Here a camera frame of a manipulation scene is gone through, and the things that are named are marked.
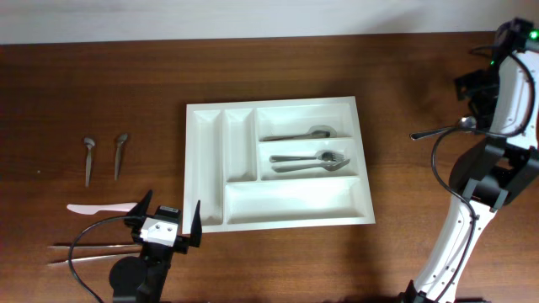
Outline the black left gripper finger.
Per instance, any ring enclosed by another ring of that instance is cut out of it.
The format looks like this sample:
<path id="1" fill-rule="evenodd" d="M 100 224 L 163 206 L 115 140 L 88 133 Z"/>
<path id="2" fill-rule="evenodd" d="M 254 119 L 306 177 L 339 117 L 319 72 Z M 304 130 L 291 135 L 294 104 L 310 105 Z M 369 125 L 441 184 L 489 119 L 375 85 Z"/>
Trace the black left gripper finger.
<path id="1" fill-rule="evenodd" d="M 142 200 L 137 203 L 128 213 L 128 216 L 145 216 L 147 209 L 152 200 L 153 191 L 150 189 L 147 191 Z"/>
<path id="2" fill-rule="evenodd" d="M 195 213 L 192 220 L 191 228 L 190 228 L 190 238 L 189 238 L 189 245 L 191 247 L 199 247 L 201 244 L 201 238 L 202 238 L 202 223 L 200 218 L 200 201 L 197 201 L 196 207 L 195 207 Z"/>

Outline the pink plastic knife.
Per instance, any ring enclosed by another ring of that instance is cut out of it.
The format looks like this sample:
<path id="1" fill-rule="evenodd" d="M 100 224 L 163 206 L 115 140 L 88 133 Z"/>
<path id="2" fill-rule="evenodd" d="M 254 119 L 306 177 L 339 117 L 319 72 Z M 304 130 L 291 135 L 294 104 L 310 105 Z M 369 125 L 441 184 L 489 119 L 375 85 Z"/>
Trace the pink plastic knife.
<path id="1" fill-rule="evenodd" d="M 136 206 L 136 203 L 121 203 L 111 205 L 67 205 L 67 209 L 81 215 L 94 215 L 100 211 L 113 211 L 127 213 Z"/>

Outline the large spoon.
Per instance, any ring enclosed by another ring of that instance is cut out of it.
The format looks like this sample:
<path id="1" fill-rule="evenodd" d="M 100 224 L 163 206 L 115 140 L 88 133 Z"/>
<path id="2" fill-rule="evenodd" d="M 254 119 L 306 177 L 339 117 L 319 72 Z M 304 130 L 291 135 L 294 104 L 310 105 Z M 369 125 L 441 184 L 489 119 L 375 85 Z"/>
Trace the large spoon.
<path id="1" fill-rule="evenodd" d="M 454 128 L 475 128 L 476 126 L 477 126 L 477 120 L 473 116 L 469 115 L 469 116 L 460 118 L 455 125 L 446 126 L 446 127 L 442 127 L 442 128 L 434 129 L 434 130 L 423 130 L 420 132 L 414 132 L 409 135 L 409 138 L 412 141 L 417 141 L 417 140 L 421 140 L 427 137 L 441 135 L 442 133 L 448 130 L 454 129 Z"/>
<path id="2" fill-rule="evenodd" d="M 287 141 L 287 140 L 302 140 L 302 139 L 323 139 L 332 138 L 337 135 L 337 131 L 327 125 L 314 125 L 307 133 L 299 135 L 287 135 L 287 136 L 267 136 L 261 139 L 261 141 Z"/>

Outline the metal fork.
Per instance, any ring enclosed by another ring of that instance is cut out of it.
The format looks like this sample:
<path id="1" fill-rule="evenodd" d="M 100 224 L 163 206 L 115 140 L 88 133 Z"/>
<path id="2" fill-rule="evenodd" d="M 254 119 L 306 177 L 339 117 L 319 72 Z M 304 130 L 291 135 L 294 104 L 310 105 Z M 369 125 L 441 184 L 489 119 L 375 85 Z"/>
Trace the metal fork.
<path id="1" fill-rule="evenodd" d="M 344 160 L 344 154 L 336 151 L 317 151 L 311 156 L 270 156 L 269 161 L 275 162 L 294 162 L 294 161 L 321 161 L 321 162 L 340 162 Z"/>
<path id="2" fill-rule="evenodd" d="M 340 168 L 345 167 L 350 163 L 350 159 L 346 159 L 340 162 L 324 162 L 324 163 L 316 163 L 316 164 L 305 164 L 305 165 L 297 165 L 297 166 L 289 166 L 289 167 L 273 167 L 273 170 L 276 173 L 289 173 L 293 171 L 300 171 L 300 170 L 306 170 L 311 168 L 322 168 L 326 171 L 332 172 L 340 170 Z"/>

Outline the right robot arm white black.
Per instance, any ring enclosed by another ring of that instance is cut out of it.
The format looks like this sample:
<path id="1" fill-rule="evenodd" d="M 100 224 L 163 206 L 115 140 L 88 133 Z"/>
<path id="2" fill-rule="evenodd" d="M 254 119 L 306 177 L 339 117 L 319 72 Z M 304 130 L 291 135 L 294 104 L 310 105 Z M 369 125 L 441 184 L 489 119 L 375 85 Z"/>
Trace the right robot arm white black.
<path id="1" fill-rule="evenodd" d="M 538 28 L 515 18 L 501 24 L 492 45 L 471 49 L 490 60 L 487 68 L 455 79 L 456 95 L 470 114 L 456 125 L 411 134 L 436 136 L 438 146 L 458 132 L 483 139 L 462 154 L 447 181 L 448 215 L 419 276 L 399 302 L 455 302 L 472 250 L 497 212 L 538 177 Z"/>

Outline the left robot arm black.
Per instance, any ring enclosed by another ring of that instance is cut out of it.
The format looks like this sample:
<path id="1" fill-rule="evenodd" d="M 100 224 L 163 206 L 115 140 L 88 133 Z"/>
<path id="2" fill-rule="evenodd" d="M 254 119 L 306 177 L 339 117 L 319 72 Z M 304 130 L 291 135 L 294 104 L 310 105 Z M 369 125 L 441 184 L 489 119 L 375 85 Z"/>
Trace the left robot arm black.
<path id="1" fill-rule="evenodd" d="M 133 242 L 141 246 L 137 257 L 125 257 L 109 273 L 114 302 L 159 302 L 171 268 L 173 255 L 198 247 L 202 238 L 200 204 L 195 207 L 190 234 L 178 234 L 181 211 L 160 206 L 154 215 L 147 209 L 152 191 L 126 213 L 124 223 L 131 228 Z"/>

